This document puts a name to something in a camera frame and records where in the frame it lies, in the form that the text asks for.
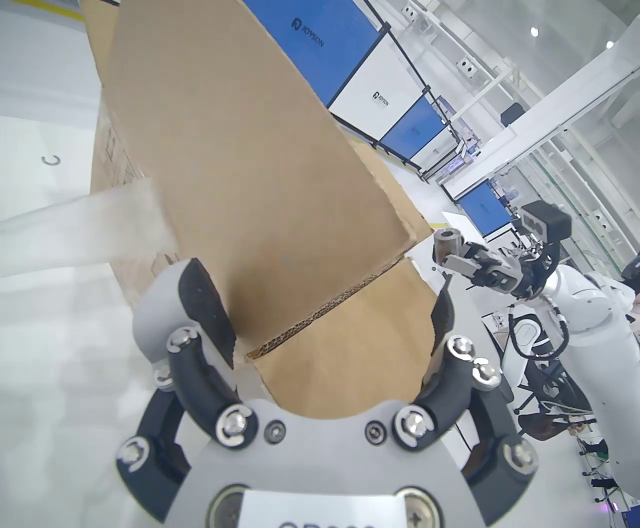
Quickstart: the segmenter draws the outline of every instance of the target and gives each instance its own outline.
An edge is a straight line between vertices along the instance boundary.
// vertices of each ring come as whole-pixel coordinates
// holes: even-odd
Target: silver screw head
[[[538,453],[524,438],[514,446],[504,444],[503,451],[505,460],[518,473],[530,475],[538,469]]]
[[[458,359],[473,361],[475,355],[474,343],[464,335],[452,335],[447,340],[449,351]]]
[[[173,332],[171,334],[171,337],[169,338],[169,342],[173,346],[177,346],[177,347],[186,345],[190,340],[191,340],[191,334],[189,333],[189,330],[186,330],[184,328],[181,328],[180,330]]]
[[[490,364],[480,365],[478,373],[483,380],[490,380],[492,376],[495,376],[495,369]]]
[[[440,528],[440,512],[434,500],[416,488],[405,488],[396,493],[404,497],[407,528]]]
[[[165,390],[173,386],[173,378],[169,365],[162,365],[160,368],[154,370],[154,383],[157,388]]]
[[[140,469],[149,457],[149,442],[142,436],[134,436],[120,446],[117,458],[127,466],[129,473]]]
[[[206,528],[237,528],[246,490],[241,484],[222,490],[209,506]]]
[[[225,418],[223,431],[227,436],[236,436],[244,433],[246,429],[246,418],[240,411],[233,411]]]
[[[387,430],[382,423],[372,420],[365,427],[364,435],[371,445],[382,445],[387,439]]]
[[[286,434],[287,428],[280,420],[273,420],[264,428],[264,439],[271,445],[282,442]]]
[[[474,359],[474,386],[480,390],[493,390],[502,381],[500,372],[491,364],[487,358]]]
[[[404,430],[414,438],[422,438],[427,432],[427,422],[421,414],[410,412],[404,419]]]
[[[130,466],[142,459],[142,449],[138,447],[138,444],[123,445],[118,458],[126,465]]]

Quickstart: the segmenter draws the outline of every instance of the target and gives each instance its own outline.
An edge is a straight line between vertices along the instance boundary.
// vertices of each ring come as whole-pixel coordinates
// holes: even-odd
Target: white robot body
[[[640,346],[625,317],[630,288],[596,273],[582,275],[558,266],[544,293],[567,320],[569,344],[559,359],[589,400],[609,446],[611,470],[627,493],[640,497]],[[561,332],[555,315],[540,299],[536,310],[551,343]]]

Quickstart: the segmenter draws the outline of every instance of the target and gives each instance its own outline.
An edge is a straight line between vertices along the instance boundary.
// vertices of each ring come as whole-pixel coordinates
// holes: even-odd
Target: joyson logo
[[[321,40],[319,36],[317,36],[310,27],[305,26],[302,23],[302,20],[300,20],[299,18],[295,18],[293,19],[293,22],[291,22],[291,27],[293,29],[295,29],[296,31],[302,31],[302,33],[304,33],[305,35],[307,35],[311,40],[313,40],[318,46],[322,47],[324,46],[324,40]]]

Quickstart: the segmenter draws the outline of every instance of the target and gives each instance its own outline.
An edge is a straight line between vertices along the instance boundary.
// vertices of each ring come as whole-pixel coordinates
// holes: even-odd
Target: metal cylinder part
[[[405,488],[396,493],[404,497],[407,528],[440,528],[440,512],[435,501],[424,491]]]
[[[459,229],[438,229],[433,235],[433,255],[436,264],[442,265],[449,255],[459,255],[464,238]]]
[[[246,489],[235,484],[222,490],[209,506],[206,528],[237,528]]]

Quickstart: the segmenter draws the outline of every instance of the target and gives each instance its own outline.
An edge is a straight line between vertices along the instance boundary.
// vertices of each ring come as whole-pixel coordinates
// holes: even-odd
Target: label
[[[380,92],[374,92],[373,95],[371,96],[371,99],[377,102],[380,106],[389,106],[389,101],[387,101],[384,97],[382,97]]]
[[[294,18],[293,22],[291,22],[291,27],[295,31],[301,31],[303,35],[307,35],[313,42],[315,42],[318,46],[324,46],[324,40],[322,40],[319,36],[315,34],[315,32],[308,26],[302,23],[302,20],[299,18]]]
[[[246,490],[238,528],[398,528],[403,497]]]

